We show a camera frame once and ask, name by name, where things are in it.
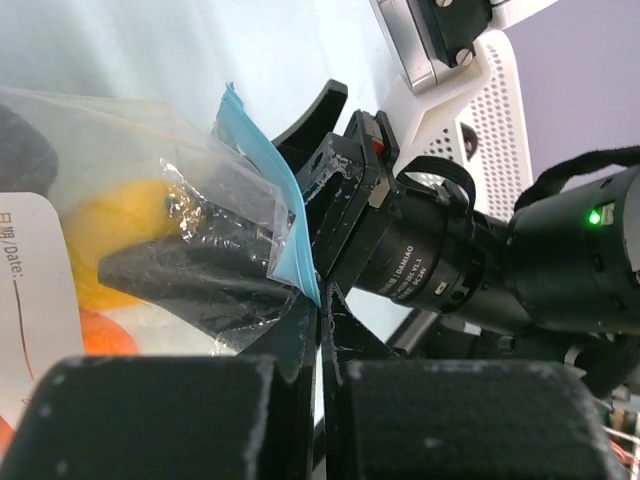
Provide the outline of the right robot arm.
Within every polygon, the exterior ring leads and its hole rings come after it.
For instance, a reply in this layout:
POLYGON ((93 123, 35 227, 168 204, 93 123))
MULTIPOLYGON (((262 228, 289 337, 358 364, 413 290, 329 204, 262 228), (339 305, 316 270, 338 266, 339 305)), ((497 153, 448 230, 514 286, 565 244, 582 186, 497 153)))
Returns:
POLYGON ((329 81, 267 148, 304 201, 302 256, 292 279, 266 265, 275 237, 196 193, 160 204, 195 221, 186 234, 132 240, 104 256, 102 286, 216 333, 271 312, 298 289, 320 303, 329 286, 380 295, 439 319, 475 324, 479 339, 420 344, 434 358, 523 358, 574 364, 597 397, 639 365, 639 151, 593 151, 545 171, 510 220, 475 207, 470 174, 419 156, 398 176, 385 114, 333 127, 347 88, 329 81))

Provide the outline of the orange fake fruit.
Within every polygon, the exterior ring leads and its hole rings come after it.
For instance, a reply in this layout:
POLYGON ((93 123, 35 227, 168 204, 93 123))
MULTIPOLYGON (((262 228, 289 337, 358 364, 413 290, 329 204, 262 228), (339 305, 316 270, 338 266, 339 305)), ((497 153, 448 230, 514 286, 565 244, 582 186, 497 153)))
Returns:
MULTIPOLYGON (((81 309, 80 327, 87 355, 137 354, 133 338, 101 313, 81 309)), ((1 338, 1 456, 6 454, 20 417, 30 401, 35 381, 25 360, 18 359, 18 340, 1 338)))

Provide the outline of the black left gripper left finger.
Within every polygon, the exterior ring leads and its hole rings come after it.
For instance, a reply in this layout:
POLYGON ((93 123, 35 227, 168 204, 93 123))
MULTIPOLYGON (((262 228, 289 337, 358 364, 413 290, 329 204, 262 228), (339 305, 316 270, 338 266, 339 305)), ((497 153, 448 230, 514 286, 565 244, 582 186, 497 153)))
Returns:
POLYGON ((234 356, 71 357, 38 383, 5 479, 307 479, 318 307, 234 356))

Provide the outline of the clear zip top bag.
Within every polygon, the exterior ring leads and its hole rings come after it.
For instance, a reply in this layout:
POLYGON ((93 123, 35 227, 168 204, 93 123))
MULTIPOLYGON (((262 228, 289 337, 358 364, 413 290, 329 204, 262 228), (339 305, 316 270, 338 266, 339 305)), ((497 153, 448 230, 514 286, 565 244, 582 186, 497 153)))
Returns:
POLYGON ((233 89, 1 91, 1 445, 68 357, 234 355, 320 291, 300 189, 233 89))

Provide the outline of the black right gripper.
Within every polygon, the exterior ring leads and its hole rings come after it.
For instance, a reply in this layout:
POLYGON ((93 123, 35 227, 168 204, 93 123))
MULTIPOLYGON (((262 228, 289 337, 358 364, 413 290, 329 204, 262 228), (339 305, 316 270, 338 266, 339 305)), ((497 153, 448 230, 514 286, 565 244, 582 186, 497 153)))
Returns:
POLYGON ((490 330, 526 328, 530 317, 502 271, 507 224, 475 210, 469 173, 449 159, 420 156, 419 172, 441 177, 440 184, 393 176, 399 148, 383 112, 357 111, 344 134, 329 133, 347 99, 348 87, 328 80, 272 140, 282 155, 310 154, 296 179, 320 276, 345 291, 490 330))

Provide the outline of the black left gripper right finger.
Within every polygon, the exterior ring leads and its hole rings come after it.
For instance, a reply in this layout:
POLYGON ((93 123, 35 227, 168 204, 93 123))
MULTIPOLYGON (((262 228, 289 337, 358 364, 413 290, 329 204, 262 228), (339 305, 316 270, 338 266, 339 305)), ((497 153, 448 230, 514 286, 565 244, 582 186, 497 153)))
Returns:
POLYGON ((592 395, 537 361, 395 354, 321 288, 331 479, 621 479, 592 395))

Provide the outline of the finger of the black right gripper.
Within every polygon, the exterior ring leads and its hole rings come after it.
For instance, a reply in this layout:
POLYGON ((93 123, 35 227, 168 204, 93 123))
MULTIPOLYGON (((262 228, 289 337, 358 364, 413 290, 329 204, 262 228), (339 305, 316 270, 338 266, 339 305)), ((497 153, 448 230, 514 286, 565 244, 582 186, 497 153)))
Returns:
POLYGON ((285 315, 298 294, 267 275, 271 228, 209 201, 197 205, 194 229, 107 255, 98 280, 242 350, 285 315))

